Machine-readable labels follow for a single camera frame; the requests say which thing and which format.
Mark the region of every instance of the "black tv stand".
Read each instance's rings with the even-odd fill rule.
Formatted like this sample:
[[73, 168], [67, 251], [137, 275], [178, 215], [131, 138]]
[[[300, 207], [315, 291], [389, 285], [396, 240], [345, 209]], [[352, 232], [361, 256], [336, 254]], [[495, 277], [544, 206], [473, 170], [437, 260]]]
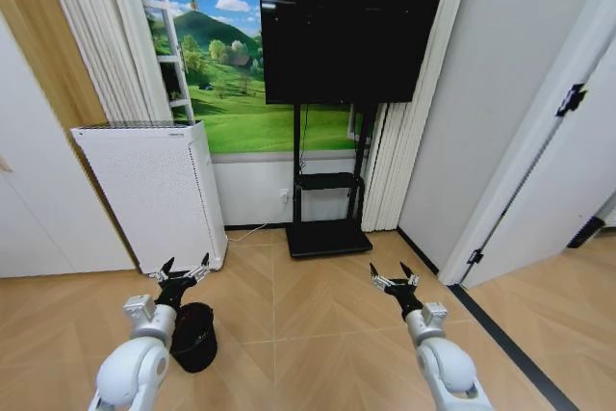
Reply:
[[[291, 256], [296, 259], [325, 255], [365, 252], [372, 244], [362, 232], [362, 210], [365, 184], [361, 177], [368, 131], [374, 122], [376, 105], [355, 105], [363, 114], [359, 141], [355, 149], [353, 172], [303, 174], [299, 165], [301, 138], [301, 105], [294, 104], [293, 118], [293, 222], [287, 226], [287, 241]], [[337, 220], [302, 221], [301, 192], [303, 190], [348, 189], [346, 217]]]

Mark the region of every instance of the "curtain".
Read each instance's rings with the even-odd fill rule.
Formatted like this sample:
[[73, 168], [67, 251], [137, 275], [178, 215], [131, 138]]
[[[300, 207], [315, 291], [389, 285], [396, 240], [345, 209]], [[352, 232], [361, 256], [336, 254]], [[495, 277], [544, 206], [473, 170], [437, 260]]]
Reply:
[[377, 110], [367, 165], [364, 231], [398, 226], [459, 5], [460, 0], [439, 3], [412, 100], [382, 104]]
[[172, 120], [141, 0], [60, 1], [107, 119]]

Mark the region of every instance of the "wooden floor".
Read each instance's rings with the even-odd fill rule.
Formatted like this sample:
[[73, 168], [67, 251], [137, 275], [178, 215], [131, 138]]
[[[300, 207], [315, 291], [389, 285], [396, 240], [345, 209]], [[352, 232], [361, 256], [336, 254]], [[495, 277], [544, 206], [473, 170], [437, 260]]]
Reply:
[[[370, 261], [386, 276], [406, 263], [422, 277], [419, 298], [448, 307], [448, 335], [475, 359], [497, 409], [551, 409], [397, 233], [370, 239], [369, 254], [311, 261], [290, 258], [282, 230], [230, 244], [223, 269], [185, 296], [214, 308], [218, 356], [198, 374], [173, 362], [156, 409], [434, 409]], [[127, 339], [124, 301], [146, 293], [156, 285], [132, 272], [0, 281], [0, 409], [85, 409], [100, 363]]]
[[470, 294], [579, 409], [614, 409], [616, 232]]

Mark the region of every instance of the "tv screen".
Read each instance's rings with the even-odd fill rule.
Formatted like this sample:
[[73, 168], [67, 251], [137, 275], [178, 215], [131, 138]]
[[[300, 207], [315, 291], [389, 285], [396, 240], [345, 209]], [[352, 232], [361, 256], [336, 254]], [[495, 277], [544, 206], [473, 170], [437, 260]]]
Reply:
[[267, 103], [410, 101], [439, 0], [261, 0]]

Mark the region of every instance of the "black floor trim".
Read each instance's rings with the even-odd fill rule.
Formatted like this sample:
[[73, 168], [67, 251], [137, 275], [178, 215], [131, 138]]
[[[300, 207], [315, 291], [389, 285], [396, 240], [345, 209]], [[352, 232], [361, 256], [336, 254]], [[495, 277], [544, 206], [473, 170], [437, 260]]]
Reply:
[[[286, 228], [289, 223], [283, 221], [281, 223], [268, 223], [262, 229], [271, 230], [273, 228]], [[254, 225], [224, 225], [224, 231], [233, 231], [233, 230], [254, 230], [255, 228], [259, 228], [263, 223], [257, 223]]]
[[436, 267], [436, 265], [432, 263], [430, 259], [427, 258], [427, 255], [424, 254], [420, 247], [413, 243], [413, 240], [411, 240], [400, 227], [396, 228], [396, 231], [398, 231], [398, 234], [401, 235], [402, 238], [406, 241], [406, 243], [411, 246], [411, 249], [413, 249], [417, 256], [422, 259], [422, 261], [430, 269], [430, 271], [432, 271], [434, 274], [438, 274], [439, 269]]
[[449, 289], [557, 411], [578, 411], [578, 408], [562, 390], [541, 371], [460, 285], [449, 286]]

